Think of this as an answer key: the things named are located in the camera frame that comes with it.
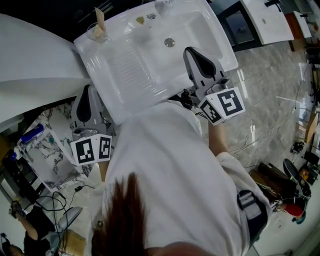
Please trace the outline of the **black frame stand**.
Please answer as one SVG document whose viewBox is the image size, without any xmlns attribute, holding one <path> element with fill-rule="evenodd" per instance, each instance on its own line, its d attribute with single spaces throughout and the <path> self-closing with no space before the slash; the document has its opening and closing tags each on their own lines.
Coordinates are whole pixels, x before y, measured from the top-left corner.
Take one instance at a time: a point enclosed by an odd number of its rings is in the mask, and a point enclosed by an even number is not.
<svg viewBox="0 0 320 256">
<path fill-rule="evenodd" d="M 241 0 L 212 0 L 209 5 L 216 14 L 234 52 L 263 46 Z"/>
</svg>

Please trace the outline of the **light wooden board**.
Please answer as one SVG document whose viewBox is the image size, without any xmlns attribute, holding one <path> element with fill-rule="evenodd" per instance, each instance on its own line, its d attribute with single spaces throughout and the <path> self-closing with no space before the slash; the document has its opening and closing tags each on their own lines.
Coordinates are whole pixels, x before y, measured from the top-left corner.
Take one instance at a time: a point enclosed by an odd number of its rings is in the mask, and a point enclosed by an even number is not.
<svg viewBox="0 0 320 256">
<path fill-rule="evenodd" d="M 318 113 L 311 113 L 309 122 L 306 126 L 306 131 L 305 131 L 305 142 L 308 144 L 311 142 L 314 133 L 317 129 L 318 125 L 318 119 L 319 119 L 319 114 Z"/>
</svg>

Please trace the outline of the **black waist-worn device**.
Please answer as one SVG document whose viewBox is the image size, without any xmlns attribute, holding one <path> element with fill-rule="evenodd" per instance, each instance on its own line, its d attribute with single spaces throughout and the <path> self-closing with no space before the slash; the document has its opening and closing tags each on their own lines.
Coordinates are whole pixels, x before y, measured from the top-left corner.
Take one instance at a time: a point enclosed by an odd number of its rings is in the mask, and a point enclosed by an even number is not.
<svg viewBox="0 0 320 256">
<path fill-rule="evenodd" d="M 183 92 L 181 93 L 181 104 L 184 108 L 188 109 L 188 110 L 192 110 L 194 103 L 193 100 L 191 98 L 191 94 L 193 92 L 188 90 L 188 89 L 184 89 Z"/>
</svg>

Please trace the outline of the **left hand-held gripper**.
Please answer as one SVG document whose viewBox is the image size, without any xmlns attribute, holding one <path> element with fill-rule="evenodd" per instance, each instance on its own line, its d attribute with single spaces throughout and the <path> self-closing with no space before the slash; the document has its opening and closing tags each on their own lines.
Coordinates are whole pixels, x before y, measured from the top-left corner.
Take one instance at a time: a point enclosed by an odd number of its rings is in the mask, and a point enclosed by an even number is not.
<svg viewBox="0 0 320 256">
<path fill-rule="evenodd" d="M 85 85 L 71 109 L 75 128 L 70 146 L 77 166 L 105 162 L 111 158 L 112 135 L 107 133 L 106 125 L 101 124 L 102 111 L 103 105 L 95 86 Z"/>
</svg>

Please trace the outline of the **torn brown paper packet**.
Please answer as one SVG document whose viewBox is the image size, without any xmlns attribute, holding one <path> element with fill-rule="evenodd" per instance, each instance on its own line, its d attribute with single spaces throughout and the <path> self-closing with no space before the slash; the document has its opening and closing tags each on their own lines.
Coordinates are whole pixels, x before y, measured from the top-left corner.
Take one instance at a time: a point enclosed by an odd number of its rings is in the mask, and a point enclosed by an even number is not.
<svg viewBox="0 0 320 256">
<path fill-rule="evenodd" d="M 97 24 L 93 29 L 93 37 L 95 40 L 100 40 L 106 36 L 105 16 L 104 13 L 97 7 L 95 8 L 95 14 Z"/>
</svg>

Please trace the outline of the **blue bottle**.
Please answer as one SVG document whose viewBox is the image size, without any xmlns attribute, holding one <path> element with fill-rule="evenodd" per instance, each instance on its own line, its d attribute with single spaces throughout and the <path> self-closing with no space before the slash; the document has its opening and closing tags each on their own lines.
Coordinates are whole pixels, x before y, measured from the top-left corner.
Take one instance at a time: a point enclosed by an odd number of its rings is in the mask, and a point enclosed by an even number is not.
<svg viewBox="0 0 320 256">
<path fill-rule="evenodd" d="M 26 132 L 24 135 L 21 136 L 20 138 L 20 143 L 25 144 L 32 140 L 34 137 L 40 135 L 44 131 L 44 126 L 39 123 L 35 128 L 29 130 Z"/>
</svg>

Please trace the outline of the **marble patterned cabinet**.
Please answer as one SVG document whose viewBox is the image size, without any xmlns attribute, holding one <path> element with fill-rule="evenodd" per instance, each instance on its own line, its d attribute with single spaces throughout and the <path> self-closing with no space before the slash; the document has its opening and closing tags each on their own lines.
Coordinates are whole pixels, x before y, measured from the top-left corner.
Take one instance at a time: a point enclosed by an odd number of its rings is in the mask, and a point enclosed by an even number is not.
<svg viewBox="0 0 320 256">
<path fill-rule="evenodd" d="M 107 133 L 112 135 L 113 124 L 103 118 Z M 44 110 L 30 125 L 27 132 L 38 124 L 44 131 L 25 144 L 19 139 L 13 157 L 24 158 L 36 176 L 50 191 L 55 192 L 86 179 L 94 164 L 77 166 L 71 149 L 73 141 L 72 105 L 65 103 Z"/>
</svg>

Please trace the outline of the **brown cardboard box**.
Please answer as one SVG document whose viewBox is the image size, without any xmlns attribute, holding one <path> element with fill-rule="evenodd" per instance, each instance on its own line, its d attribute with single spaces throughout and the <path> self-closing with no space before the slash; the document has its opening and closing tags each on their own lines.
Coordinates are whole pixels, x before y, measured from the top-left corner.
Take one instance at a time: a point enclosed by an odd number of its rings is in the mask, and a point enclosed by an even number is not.
<svg viewBox="0 0 320 256">
<path fill-rule="evenodd" d="M 75 231 L 68 229 L 67 232 L 64 233 L 63 243 L 65 245 L 61 248 L 65 249 L 67 256 L 84 256 L 86 239 Z"/>
</svg>

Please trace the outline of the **red plastic object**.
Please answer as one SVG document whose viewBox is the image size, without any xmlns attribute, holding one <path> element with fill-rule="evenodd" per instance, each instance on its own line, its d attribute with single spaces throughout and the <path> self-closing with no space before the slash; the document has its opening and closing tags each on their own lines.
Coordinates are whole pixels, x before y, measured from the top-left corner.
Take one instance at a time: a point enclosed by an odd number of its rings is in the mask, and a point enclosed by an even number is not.
<svg viewBox="0 0 320 256">
<path fill-rule="evenodd" d="M 303 210 L 296 204 L 284 204 L 283 210 L 289 215 L 298 218 L 303 215 Z"/>
</svg>

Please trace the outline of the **narrow white sink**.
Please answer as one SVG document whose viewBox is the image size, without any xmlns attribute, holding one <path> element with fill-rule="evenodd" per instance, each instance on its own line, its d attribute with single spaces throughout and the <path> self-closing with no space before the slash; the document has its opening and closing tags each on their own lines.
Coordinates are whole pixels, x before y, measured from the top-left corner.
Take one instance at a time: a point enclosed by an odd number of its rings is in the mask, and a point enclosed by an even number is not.
<svg viewBox="0 0 320 256">
<path fill-rule="evenodd" d="M 240 0 L 262 45 L 293 40 L 293 34 L 280 3 L 266 7 L 266 1 Z"/>
</svg>

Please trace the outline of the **person's white shirt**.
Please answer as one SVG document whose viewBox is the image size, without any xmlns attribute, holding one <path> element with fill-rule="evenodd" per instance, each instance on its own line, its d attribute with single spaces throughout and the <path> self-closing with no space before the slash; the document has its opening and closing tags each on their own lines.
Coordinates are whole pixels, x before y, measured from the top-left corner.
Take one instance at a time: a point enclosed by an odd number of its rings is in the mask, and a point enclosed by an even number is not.
<svg viewBox="0 0 320 256">
<path fill-rule="evenodd" d="M 243 256 L 269 224 L 269 200 L 228 152 L 215 156 L 177 101 L 121 125 L 90 214 L 91 256 Z"/>
</svg>

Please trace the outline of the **person's right forearm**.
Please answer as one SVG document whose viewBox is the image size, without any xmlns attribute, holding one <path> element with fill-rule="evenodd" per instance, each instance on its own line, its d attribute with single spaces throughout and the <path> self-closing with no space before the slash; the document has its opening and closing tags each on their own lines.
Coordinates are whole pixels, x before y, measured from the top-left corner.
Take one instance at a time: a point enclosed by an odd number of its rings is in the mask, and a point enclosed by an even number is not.
<svg viewBox="0 0 320 256">
<path fill-rule="evenodd" d="M 228 152 L 226 129 L 223 123 L 217 125 L 208 123 L 208 147 L 216 157 Z"/>
</svg>

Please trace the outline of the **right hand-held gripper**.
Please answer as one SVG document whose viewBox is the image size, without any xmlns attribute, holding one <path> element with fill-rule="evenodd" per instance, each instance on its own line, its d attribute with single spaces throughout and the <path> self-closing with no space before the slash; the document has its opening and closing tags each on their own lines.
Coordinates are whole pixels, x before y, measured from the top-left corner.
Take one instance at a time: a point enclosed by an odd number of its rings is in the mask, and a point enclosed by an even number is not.
<svg viewBox="0 0 320 256">
<path fill-rule="evenodd" d="M 228 87 L 230 80 L 223 78 L 222 65 L 213 54 L 188 46 L 184 49 L 183 60 L 187 75 L 194 85 L 189 91 L 190 98 L 200 114 L 212 125 L 245 112 L 239 89 Z"/>
</svg>

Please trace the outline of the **clear glass cup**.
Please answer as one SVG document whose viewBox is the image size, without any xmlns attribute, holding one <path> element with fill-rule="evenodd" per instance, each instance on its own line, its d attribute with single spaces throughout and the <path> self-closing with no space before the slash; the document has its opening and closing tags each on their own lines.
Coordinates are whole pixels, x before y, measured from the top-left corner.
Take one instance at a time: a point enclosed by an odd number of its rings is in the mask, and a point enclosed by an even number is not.
<svg viewBox="0 0 320 256">
<path fill-rule="evenodd" d="M 111 38 L 107 35 L 106 26 L 103 22 L 91 24 L 87 31 L 87 37 L 97 43 L 110 42 Z"/>
</svg>

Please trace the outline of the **large white plate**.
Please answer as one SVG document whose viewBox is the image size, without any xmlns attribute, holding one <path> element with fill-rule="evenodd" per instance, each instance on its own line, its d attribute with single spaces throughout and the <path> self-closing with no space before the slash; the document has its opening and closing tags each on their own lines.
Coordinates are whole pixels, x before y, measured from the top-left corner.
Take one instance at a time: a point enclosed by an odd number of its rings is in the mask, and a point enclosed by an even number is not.
<svg viewBox="0 0 320 256">
<path fill-rule="evenodd" d="M 0 124 L 91 82 L 73 43 L 0 13 Z"/>
</svg>

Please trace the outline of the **brown wooden furniture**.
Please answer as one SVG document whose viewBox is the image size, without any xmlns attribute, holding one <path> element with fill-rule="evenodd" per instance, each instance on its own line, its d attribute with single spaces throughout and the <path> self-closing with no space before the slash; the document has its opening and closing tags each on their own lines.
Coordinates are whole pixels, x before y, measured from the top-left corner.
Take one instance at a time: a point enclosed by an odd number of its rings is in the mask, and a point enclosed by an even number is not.
<svg viewBox="0 0 320 256">
<path fill-rule="evenodd" d="M 289 41 L 289 46 L 293 52 L 303 50 L 307 46 L 307 39 L 304 38 L 301 28 L 294 13 L 284 15 L 293 35 L 293 40 Z"/>
</svg>

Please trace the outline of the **person's left forearm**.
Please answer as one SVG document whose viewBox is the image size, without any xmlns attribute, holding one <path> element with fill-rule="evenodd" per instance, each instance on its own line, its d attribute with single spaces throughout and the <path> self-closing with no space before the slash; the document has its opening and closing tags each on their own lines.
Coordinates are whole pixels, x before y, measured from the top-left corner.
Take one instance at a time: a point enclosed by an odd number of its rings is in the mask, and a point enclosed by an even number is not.
<svg viewBox="0 0 320 256">
<path fill-rule="evenodd" d="M 102 182 L 106 181 L 106 175 L 107 175 L 109 163 L 110 163 L 109 161 L 101 161 L 98 163 Z"/>
</svg>

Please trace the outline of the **black round stool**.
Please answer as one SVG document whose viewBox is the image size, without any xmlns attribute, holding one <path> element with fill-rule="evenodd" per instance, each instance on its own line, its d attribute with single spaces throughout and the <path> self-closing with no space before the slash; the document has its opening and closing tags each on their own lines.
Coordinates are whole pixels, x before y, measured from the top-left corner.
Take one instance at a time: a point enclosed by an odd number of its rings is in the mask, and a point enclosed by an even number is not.
<svg viewBox="0 0 320 256">
<path fill-rule="evenodd" d="M 297 168 L 295 167 L 295 165 L 287 158 L 285 158 L 283 160 L 283 170 L 284 173 L 291 179 L 294 181 L 298 181 L 299 177 L 300 177 L 300 173 L 297 170 Z"/>
</svg>

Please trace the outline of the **white ceramic sink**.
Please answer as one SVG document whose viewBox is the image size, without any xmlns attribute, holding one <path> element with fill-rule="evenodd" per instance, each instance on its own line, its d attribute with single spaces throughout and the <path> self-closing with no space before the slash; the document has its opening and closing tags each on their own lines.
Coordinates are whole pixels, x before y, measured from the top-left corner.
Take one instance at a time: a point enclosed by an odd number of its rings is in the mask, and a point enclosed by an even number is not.
<svg viewBox="0 0 320 256">
<path fill-rule="evenodd" d="M 147 15 L 154 13 L 155 19 Z M 136 22 L 143 16 L 144 25 Z M 193 84 L 183 52 L 196 47 L 214 55 L 224 71 L 238 67 L 231 44 L 206 0 L 173 0 L 167 14 L 154 2 L 105 21 L 111 41 L 95 42 L 87 33 L 74 44 L 101 100 L 116 124 L 170 98 Z M 166 47 L 165 39 L 175 45 Z"/>
</svg>

